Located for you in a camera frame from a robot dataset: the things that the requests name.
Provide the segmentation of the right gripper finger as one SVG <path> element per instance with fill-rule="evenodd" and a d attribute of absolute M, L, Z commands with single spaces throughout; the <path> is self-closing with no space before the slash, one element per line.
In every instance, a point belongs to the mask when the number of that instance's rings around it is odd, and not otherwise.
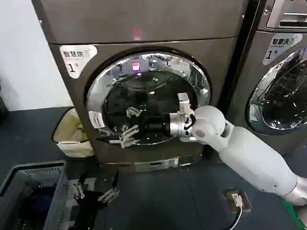
<path fill-rule="evenodd" d="M 145 130 L 141 129 L 138 125 L 132 125 L 131 127 L 123 125 L 121 131 L 119 140 L 122 149 L 129 148 L 138 143 L 146 134 Z"/>
<path fill-rule="evenodd" d="M 144 118 L 146 117 L 147 114 L 143 111 L 143 110 L 139 110 L 133 106 L 130 106 L 126 109 L 126 117 L 128 119 L 132 119 L 132 118 Z"/>

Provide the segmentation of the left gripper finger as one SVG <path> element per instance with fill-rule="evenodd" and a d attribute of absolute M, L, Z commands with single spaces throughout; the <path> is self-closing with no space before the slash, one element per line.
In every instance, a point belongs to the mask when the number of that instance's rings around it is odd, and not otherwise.
<path fill-rule="evenodd" d="M 77 183 L 73 184 L 73 190 L 74 190 L 74 198 L 75 199 L 84 199 L 85 194 L 83 192 L 83 184 L 85 182 L 85 172 L 83 172 Z"/>
<path fill-rule="evenodd" d="M 111 203 L 117 196 L 119 195 L 119 190 L 117 189 L 117 184 L 118 184 L 118 175 L 119 171 L 116 172 L 111 188 L 105 192 L 103 195 L 100 195 L 97 199 L 98 202 L 101 202 L 103 204 L 109 204 Z"/>

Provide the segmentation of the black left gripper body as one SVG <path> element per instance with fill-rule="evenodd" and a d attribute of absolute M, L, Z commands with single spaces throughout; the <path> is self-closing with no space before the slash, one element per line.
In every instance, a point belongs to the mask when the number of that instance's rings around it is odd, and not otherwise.
<path fill-rule="evenodd" d="M 104 193 L 98 191 L 84 191 L 84 198 L 78 200 L 79 214 L 82 217 L 95 217 L 99 210 L 107 207 L 107 203 L 99 201 Z"/>

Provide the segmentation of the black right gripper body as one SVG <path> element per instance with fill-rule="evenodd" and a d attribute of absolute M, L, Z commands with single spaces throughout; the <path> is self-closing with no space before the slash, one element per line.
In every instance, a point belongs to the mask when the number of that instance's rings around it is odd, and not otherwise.
<path fill-rule="evenodd" d="M 147 116 L 143 125 L 143 130 L 146 133 L 162 133 L 165 136 L 170 136 L 170 115 Z"/>

